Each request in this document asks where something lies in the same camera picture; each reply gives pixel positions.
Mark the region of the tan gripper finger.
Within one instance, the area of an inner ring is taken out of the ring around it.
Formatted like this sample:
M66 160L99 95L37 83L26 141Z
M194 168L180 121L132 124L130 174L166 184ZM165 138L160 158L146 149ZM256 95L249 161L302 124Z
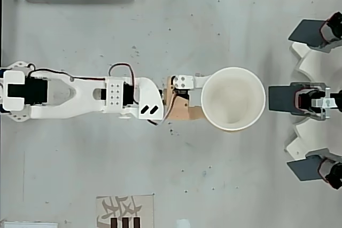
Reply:
M206 117L201 106L190 106L188 115L190 120L204 119Z

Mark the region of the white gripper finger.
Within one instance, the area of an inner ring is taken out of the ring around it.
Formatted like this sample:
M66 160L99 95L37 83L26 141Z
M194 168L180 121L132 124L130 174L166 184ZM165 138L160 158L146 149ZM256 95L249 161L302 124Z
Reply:
M172 85L176 89L200 89L210 76L175 75Z

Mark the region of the tan gripper body with servo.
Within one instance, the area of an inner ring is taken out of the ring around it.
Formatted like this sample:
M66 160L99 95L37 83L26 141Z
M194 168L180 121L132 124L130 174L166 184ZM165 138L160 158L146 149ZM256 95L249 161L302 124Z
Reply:
M163 90L166 120L189 120L189 90L176 89L172 85L172 76L167 77Z

